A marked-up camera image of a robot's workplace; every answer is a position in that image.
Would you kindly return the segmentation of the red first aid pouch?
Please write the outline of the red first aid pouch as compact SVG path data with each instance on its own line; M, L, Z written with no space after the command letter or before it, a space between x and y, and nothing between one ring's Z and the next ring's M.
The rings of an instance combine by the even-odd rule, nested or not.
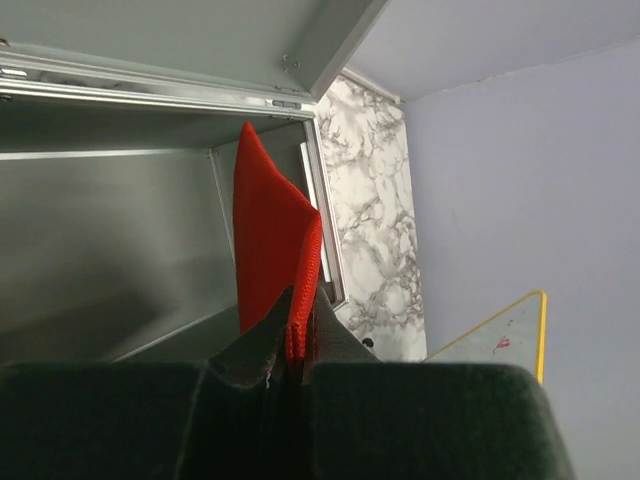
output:
M241 331L261 321L291 287L285 346L289 365L297 366L319 282L321 215L278 170L248 122L237 147L232 217Z

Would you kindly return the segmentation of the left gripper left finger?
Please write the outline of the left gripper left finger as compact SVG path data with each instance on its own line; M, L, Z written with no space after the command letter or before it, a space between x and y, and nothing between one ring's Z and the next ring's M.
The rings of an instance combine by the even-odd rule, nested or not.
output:
M282 292L208 360L1 371L5 479L256 479L290 448Z

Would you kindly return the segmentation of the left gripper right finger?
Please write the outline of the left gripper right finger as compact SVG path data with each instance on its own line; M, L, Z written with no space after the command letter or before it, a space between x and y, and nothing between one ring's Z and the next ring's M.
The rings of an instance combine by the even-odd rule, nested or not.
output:
M383 362L332 315L303 377L315 479L571 479L543 383L516 365Z

